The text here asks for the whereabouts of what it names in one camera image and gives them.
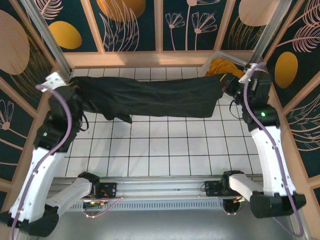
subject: metal pole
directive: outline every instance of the metal pole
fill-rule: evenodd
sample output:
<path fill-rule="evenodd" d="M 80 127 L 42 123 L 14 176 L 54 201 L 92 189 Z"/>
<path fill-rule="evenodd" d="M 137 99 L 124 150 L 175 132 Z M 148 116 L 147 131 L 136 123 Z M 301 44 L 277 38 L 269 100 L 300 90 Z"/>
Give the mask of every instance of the metal pole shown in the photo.
<path fill-rule="evenodd" d="M 256 44 L 249 63 L 258 63 L 261 60 L 262 54 L 266 50 L 273 35 L 281 24 L 281 18 L 289 9 L 292 0 L 279 0 L 278 5 L 269 21 L 265 26 L 258 43 Z"/>
<path fill-rule="evenodd" d="M 44 41 L 48 45 L 56 61 L 61 66 L 63 73 L 70 77 L 71 68 L 67 62 L 67 59 L 65 58 L 61 48 L 57 44 L 54 36 L 51 34 L 46 21 L 43 19 L 40 12 L 38 11 L 36 4 L 33 0 L 20 0 L 20 2 L 23 4 L 26 12 L 29 14 L 34 25 L 42 35 Z"/>

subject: black cloth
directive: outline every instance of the black cloth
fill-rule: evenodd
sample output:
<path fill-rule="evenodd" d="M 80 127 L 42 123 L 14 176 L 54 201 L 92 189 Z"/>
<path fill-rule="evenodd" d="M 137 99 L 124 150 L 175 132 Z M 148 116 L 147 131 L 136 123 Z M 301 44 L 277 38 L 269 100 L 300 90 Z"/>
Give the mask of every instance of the black cloth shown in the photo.
<path fill-rule="evenodd" d="M 224 74 L 191 79 L 139 82 L 124 77 L 73 77 L 88 101 L 84 111 L 132 123 L 130 115 L 209 118 L 223 95 Z M 224 78 L 234 78 L 227 74 Z"/>

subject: floor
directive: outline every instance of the floor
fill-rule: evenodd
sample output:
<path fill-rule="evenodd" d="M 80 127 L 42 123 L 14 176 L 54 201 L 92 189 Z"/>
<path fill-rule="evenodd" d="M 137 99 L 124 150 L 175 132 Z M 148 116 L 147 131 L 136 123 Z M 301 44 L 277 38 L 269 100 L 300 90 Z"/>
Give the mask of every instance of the floor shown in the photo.
<path fill-rule="evenodd" d="M 195 78 L 198 69 L 86 68 L 72 76 L 169 81 Z M 76 177 L 83 171 L 99 177 L 262 174 L 247 126 L 230 114 L 229 105 L 228 98 L 221 98 L 211 118 L 132 116 L 132 124 L 87 112 L 89 129 L 77 135 L 55 176 Z M 241 116 L 240 107 L 233 105 L 231 111 Z"/>

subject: wall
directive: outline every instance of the wall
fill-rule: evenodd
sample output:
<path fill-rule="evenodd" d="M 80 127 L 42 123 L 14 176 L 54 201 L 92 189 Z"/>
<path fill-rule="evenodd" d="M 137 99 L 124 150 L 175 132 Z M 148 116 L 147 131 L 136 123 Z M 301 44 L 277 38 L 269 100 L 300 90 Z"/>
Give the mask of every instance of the wall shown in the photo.
<path fill-rule="evenodd" d="M 1 1 L 0 34 L 0 211 L 7 211 L 21 190 L 49 108 L 49 96 L 35 85 L 55 61 L 16 0 Z M 1 236 L 9 230 L 0 224 Z"/>
<path fill-rule="evenodd" d="M 320 1 L 298 0 L 265 54 L 274 77 L 283 148 L 306 221 L 320 237 Z"/>
<path fill-rule="evenodd" d="M 35 3 L 70 65 L 84 68 L 200 66 L 213 50 L 251 55 L 279 1 Z"/>

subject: flower illustration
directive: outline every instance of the flower illustration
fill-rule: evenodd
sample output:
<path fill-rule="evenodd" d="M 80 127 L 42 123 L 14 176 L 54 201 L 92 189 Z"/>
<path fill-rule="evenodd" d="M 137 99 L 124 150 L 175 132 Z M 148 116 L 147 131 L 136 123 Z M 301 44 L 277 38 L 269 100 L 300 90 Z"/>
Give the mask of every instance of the flower illustration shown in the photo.
<path fill-rule="evenodd" d="M 217 4 L 219 2 L 220 2 L 220 0 L 186 0 L 186 3 L 189 5 L 189 7 L 188 7 L 188 12 L 186 14 L 185 50 L 188 50 L 188 29 L 189 29 L 189 16 L 190 16 L 191 7 L 194 7 L 194 6 L 197 6 L 197 5 Z"/>
<path fill-rule="evenodd" d="M 203 13 L 199 18 L 199 12 L 193 13 L 192 24 L 195 32 L 195 42 L 194 50 L 197 50 L 197 38 L 198 34 L 209 33 L 217 30 L 217 25 L 215 24 L 215 12 L 214 13 Z"/>
<path fill-rule="evenodd" d="M 170 28 L 171 42 L 172 42 L 173 50 L 175 51 L 176 48 L 175 48 L 175 43 L 174 43 L 174 37 L 172 34 L 172 29 L 182 27 L 186 23 L 184 21 L 184 18 L 181 16 L 181 13 L 173 13 L 172 16 L 171 16 L 171 13 L 167 13 L 165 15 L 165 20 L 168 23 L 169 28 Z"/>
<path fill-rule="evenodd" d="M 8 101 L 7 106 L 3 99 L 0 100 L 0 129 L 8 130 L 12 115 L 14 114 L 15 105 Z"/>

